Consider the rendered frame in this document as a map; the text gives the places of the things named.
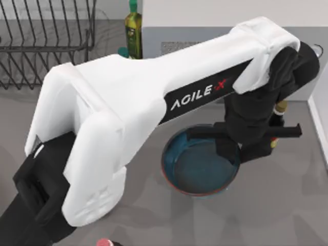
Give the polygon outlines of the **green olive oil bottle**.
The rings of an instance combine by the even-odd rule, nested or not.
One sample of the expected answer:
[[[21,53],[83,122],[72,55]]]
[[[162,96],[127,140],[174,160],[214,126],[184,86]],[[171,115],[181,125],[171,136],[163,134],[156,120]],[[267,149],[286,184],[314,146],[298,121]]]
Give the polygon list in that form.
[[[142,59],[142,15],[138,13],[137,0],[128,0],[130,13],[125,18],[125,32],[129,56]]]

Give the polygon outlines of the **blue bowl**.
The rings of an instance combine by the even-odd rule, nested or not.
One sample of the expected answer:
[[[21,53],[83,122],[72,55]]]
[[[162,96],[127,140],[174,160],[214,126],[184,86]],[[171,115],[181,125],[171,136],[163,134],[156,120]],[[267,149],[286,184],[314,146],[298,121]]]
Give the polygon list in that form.
[[[211,124],[185,127],[171,136],[161,156],[161,170],[168,184],[194,197],[208,197],[224,191],[235,179],[240,167],[240,148],[234,161],[219,156],[216,139],[191,138],[188,130],[210,129]]]

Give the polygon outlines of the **dark bottle with red cap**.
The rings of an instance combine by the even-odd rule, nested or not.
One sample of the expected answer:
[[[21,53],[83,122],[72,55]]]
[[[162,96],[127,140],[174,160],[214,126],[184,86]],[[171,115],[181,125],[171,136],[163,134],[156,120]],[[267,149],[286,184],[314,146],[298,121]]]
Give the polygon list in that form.
[[[123,245],[119,242],[111,241],[107,238],[102,238],[97,241],[96,246],[123,246]]]

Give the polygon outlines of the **dark bottle with gold neck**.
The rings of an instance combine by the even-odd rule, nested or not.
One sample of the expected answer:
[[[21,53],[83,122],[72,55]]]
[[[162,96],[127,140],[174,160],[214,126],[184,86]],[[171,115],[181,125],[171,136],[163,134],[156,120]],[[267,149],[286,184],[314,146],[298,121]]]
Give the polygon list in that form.
[[[272,116],[269,121],[270,127],[283,127],[284,126],[284,113],[287,109],[288,102],[283,100],[275,105]]]

